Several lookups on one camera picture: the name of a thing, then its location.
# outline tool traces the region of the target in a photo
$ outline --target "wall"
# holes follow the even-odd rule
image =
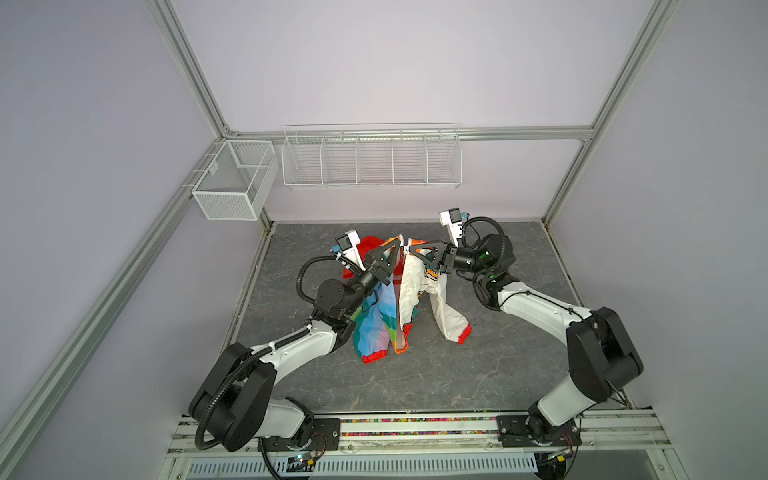
[[[178,0],[236,131],[591,124],[653,0]]]
[[[431,220],[459,207],[475,216],[538,219],[573,161],[578,140],[468,141],[457,188],[290,190],[278,175],[266,200],[278,221]]]
[[[2,429],[212,134],[139,0],[7,2],[0,65]]]
[[[259,240],[259,222],[207,220],[190,205],[15,478],[156,478]]]
[[[765,2],[683,2],[553,226],[696,480],[765,476],[766,23]]]

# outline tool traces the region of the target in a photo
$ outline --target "mounting plate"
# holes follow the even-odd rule
[[[528,419],[527,415],[496,416],[496,422],[498,423],[498,440],[502,443],[503,447],[541,446],[528,438],[528,426],[525,424],[526,419]],[[571,423],[573,423],[573,426],[576,425],[575,422],[571,420],[564,426],[570,428]],[[581,445],[581,432],[571,433],[571,443],[573,443],[573,446]],[[568,441],[561,436],[547,446],[567,447],[568,445]]]
[[[325,439],[321,435],[314,435],[320,433],[326,436],[328,439],[328,445],[326,445],[326,452],[339,449],[339,439],[341,438],[341,420],[340,419],[314,419],[312,421],[312,433],[310,434],[310,444],[303,449],[296,449],[296,447],[290,448],[286,444],[286,439],[282,437],[266,437],[264,439],[264,445],[268,452],[305,452],[308,450],[322,450]]]

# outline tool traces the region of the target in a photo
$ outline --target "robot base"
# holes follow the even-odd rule
[[[312,419],[310,444],[304,447],[299,445],[297,448],[290,439],[282,437],[266,437],[264,446],[268,452],[295,452],[306,450],[323,450],[323,444],[328,439],[328,445],[325,445],[326,452],[339,449],[339,436],[341,435],[340,419]]]
[[[562,425],[551,439],[543,439],[544,442],[535,442],[528,437],[530,428],[528,427],[528,415],[499,415],[496,417],[498,424],[498,440],[503,447],[540,447],[555,446],[567,447],[581,445],[581,432],[576,428],[576,422],[570,420]]]

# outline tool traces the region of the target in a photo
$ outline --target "white mesh basket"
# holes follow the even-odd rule
[[[457,187],[462,182],[462,149],[456,126],[379,131],[345,127],[338,132],[299,132],[286,127],[285,185]]]
[[[278,169],[271,141],[227,140],[192,194],[211,220],[258,220]]]

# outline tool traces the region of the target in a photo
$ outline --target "garment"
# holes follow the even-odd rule
[[[362,238],[358,245],[360,256],[364,257],[390,240]],[[419,243],[424,242],[409,239],[408,247]],[[357,323],[353,334],[355,351],[364,363],[384,358],[390,343],[398,354],[408,350],[408,334],[419,312],[419,297],[424,292],[429,294],[432,313],[446,339],[464,343],[472,331],[466,317],[445,303],[446,275],[425,268],[424,262],[406,251],[403,248],[397,253],[398,261],[389,277],[389,285],[377,285],[373,294],[351,316]],[[352,272],[344,271],[345,279],[352,277]]]
[[[391,239],[381,240],[376,237],[365,237],[360,240],[358,251],[361,257],[374,248],[388,243]],[[389,285],[379,283],[373,290],[373,294],[352,315],[352,320],[357,323],[353,334],[353,342],[357,354],[364,363],[375,362],[386,356],[389,343],[396,344],[399,322],[397,320],[397,299],[399,282],[395,285],[394,277],[402,272],[402,250],[395,252],[397,263],[395,273],[389,276]],[[346,270],[344,278],[351,278],[352,272]]]
[[[417,248],[419,243],[424,242],[409,239],[408,249]],[[444,273],[437,273],[431,268],[427,268],[418,257],[410,253],[405,255],[398,306],[400,328],[403,332],[410,330],[409,325],[413,321],[415,312],[418,312],[419,295],[422,292],[427,292],[429,302],[432,304],[432,314],[435,316],[435,321],[442,335],[452,342],[464,343],[464,340],[472,332],[472,326],[469,325],[465,316],[445,302],[447,280],[448,278]]]

